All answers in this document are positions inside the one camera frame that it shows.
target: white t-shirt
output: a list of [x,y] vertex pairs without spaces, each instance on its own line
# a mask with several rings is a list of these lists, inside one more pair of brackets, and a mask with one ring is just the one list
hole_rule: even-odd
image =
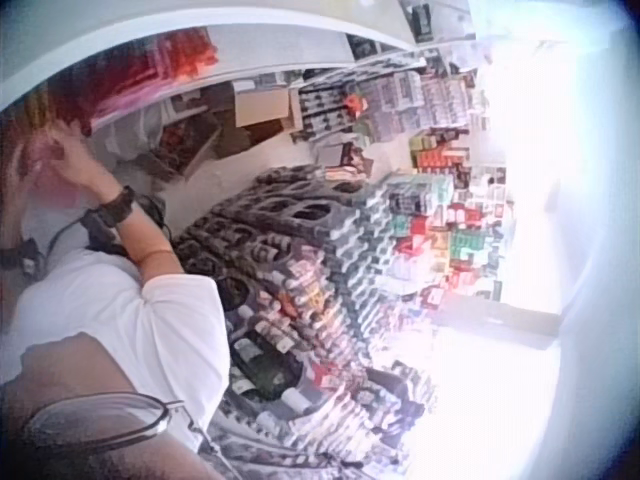
[[[32,345],[79,333],[98,340],[135,389],[162,401],[183,400],[208,426],[229,382],[229,346],[216,284],[198,275],[164,275],[141,287],[128,260],[76,250],[22,294],[2,338],[0,384],[19,375]],[[197,450],[185,421],[170,431]]]

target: eyeglasses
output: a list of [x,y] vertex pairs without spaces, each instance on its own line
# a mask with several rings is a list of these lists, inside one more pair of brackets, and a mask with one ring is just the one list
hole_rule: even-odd
[[188,417],[189,431],[202,437],[201,452],[218,457],[237,478],[242,478],[181,400],[165,403],[141,393],[75,397],[39,410],[24,432],[51,455],[90,456],[151,440],[167,430],[178,412]]

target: black wristwatch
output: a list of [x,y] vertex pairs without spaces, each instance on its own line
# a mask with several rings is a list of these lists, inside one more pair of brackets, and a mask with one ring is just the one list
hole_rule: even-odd
[[133,189],[127,185],[114,200],[100,205],[93,212],[107,228],[115,228],[131,215],[135,195]]

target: bottle label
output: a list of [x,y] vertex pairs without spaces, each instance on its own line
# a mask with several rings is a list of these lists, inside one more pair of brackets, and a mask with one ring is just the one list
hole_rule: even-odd
[[245,377],[238,367],[231,367],[229,376],[231,377],[231,389],[238,395],[256,388],[253,382]]
[[277,343],[276,348],[280,353],[287,353],[295,346],[295,344],[296,343],[289,337],[282,337],[282,339]]
[[264,352],[260,350],[255,343],[253,343],[248,338],[241,338],[234,345],[233,348],[236,349],[240,358],[245,362],[250,362],[251,359],[262,355]]
[[231,384],[231,389],[238,395],[242,395],[244,392],[254,390],[255,388],[256,386],[251,383],[251,380],[248,378],[236,380]]

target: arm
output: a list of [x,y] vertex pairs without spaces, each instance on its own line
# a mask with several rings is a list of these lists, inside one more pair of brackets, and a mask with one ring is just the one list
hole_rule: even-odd
[[[16,248],[22,243],[21,218],[14,219],[3,209],[0,223],[0,249]],[[7,331],[20,294],[28,282],[22,270],[0,269],[0,333]]]
[[[22,244],[22,218],[27,205],[27,195],[38,174],[34,168],[25,177],[23,170],[23,145],[18,145],[7,162],[6,168],[0,170],[2,178],[0,192],[0,249],[16,248]],[[9,328],[18,298],[29,285],[21,269],[0,269],[0,333]]]
[[[122,192],[122,185],[93,158],[77,131],[56,124],[50,135],[64,149],[62,158],[53,162],[63,177],[89,190],[101,204],[114,200]],[[129,257],[140,270],[143,285],[161,275],[184,273],[162,230],[139,205],[133,205],[131,215],[117,230]]]

